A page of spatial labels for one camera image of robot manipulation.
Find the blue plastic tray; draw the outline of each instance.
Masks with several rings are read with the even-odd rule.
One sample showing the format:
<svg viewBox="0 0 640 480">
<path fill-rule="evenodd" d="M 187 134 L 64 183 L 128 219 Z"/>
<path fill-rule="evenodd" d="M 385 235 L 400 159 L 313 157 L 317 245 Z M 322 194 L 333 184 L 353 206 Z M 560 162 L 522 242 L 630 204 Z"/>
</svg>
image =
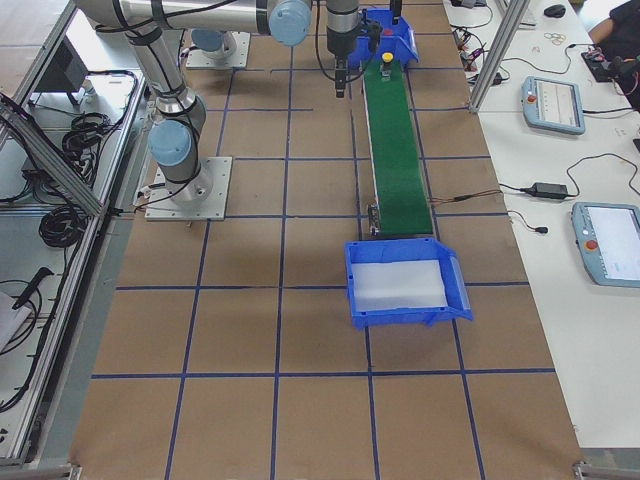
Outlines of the blue plastic tray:
<svg viewBox="0 0 640 480">
<path fill-rule="evenodd" d="M 398 60 L 403 67 L 406 67 L 410 60 L 415 60 L 416 62 L 420 60 L 413 29 L 403 17 L 400 17 L 397 25 L 393 25 L 391 10 L 384 8 L 367 9 L 367 17 L 380 22 L 383 29 L 375 59 L 381 60 L 383 53 L 391 52 L 394 59 Z M 369 58 L 371 58 L 369 38 L 358 37 L 357 47 L 349 55 L 349 67 L 357 69 L 360 67 L 361 62 L 366 62 Z"/>
<path fill-rule="evenodd" d="M 453 320 L 457 317 L 473 320 L 469 297 L 456 253 L 433 238 L 348 242 L 345 244 L 347 262 L 347 294 L 351 318 L 358 329 L 392 323 L 426 323 Z M 390 263 L 413 260 L 438 260 L 444 284 L 447 306 L 425 308 L 396 308 L 392 310 L 358 311 L 352 265 L 357 263 Z"/>
</svg>

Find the computer mouse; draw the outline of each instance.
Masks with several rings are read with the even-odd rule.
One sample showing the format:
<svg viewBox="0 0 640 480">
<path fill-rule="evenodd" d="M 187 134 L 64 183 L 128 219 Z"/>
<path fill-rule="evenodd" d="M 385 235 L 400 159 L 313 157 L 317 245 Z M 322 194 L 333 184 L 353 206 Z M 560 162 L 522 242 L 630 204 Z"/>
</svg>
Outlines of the computer mouse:
<svg viewBox="0 0 640 480">
<path fill-rule="evenodd" d="M 567 12 L 564 5 L 551 5 L 549 8 L 545 8 L 544 14 L 547 17 L 562 18 Z"/>
</svg>

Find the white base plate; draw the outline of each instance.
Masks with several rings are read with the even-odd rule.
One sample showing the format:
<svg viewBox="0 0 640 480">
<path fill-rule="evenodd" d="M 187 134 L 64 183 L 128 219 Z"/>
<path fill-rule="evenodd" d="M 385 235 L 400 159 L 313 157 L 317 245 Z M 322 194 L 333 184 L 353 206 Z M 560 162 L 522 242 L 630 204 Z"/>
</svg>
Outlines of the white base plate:
<svg viewBox="0 0 640 480">
<path fill-rule="evenodd" d="M 213 188 L 207 198 L 193 205 L 176 203 L 173 199 L 163 200 L 146 207 L 145 218 L 149 221 L 192 221 L 192 220 L 224 220 L 227 208 L 227 195 L 231 179 L 231 157 L 208 157 L 202 160 L 202 168 L 208 170 L 213 178 Z M 158 169 L 155 183 L 165 181 L 163 173 Z M 151 192 L 150 202 L 169 195 L 164 188 Z"/>
<path fill-rule="evenodd" d="M 207 57 L 202 50 L 189 52 L 186 67 L 188 70 L 230 70 L 232 68 L 246 68 L 249 57 L 249 42 L 251 34 L 246 32 L 232 32 L 236 39 L 236 51 L 233 55 L 214 60 Z"/>
</svg>

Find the blue joint cap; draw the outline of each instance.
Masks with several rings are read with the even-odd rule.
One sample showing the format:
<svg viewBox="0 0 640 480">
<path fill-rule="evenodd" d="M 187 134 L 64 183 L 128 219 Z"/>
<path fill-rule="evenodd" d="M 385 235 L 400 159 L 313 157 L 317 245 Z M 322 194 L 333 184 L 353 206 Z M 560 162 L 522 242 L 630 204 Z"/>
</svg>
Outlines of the blue joint cap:
<svg viewBox="0 0 640 480">
<path fill-rule="evenodd" d="M 149 132 L 149 150 L 163 167 L 175 167 L 184 162 L 192 144 L 189 127 L 176 120 L 165 120 Z"/>
<path fill-rule="evenodd" d="M 201 50 L 205 52 L 215 52 L 222 48 L 223 32 L 216 30 L 205 30 L 204 28 L 196 28 L 191 31 L 191 41 Z"/>
<path fill-rule="evenodd" d="M 311 24 L 311 9 L 303 0 L 284 0 L 271 12 L 271 36 L 287 47 L 294 47 L 307 36 Z"/>
</svg>

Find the green conveyor belt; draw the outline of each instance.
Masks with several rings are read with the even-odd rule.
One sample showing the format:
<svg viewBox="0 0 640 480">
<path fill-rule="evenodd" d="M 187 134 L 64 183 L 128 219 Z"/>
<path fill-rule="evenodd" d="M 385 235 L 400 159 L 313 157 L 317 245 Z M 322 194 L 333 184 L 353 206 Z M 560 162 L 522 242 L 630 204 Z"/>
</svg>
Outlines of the green conveyor belt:
<svg viewBox="0 0 640 480">
<path fill-rule="evenodd" d="M 382 80 L 380 63 L 364 75 L 381 236 L 433 233 L 400 63 Z"/>
</svg>

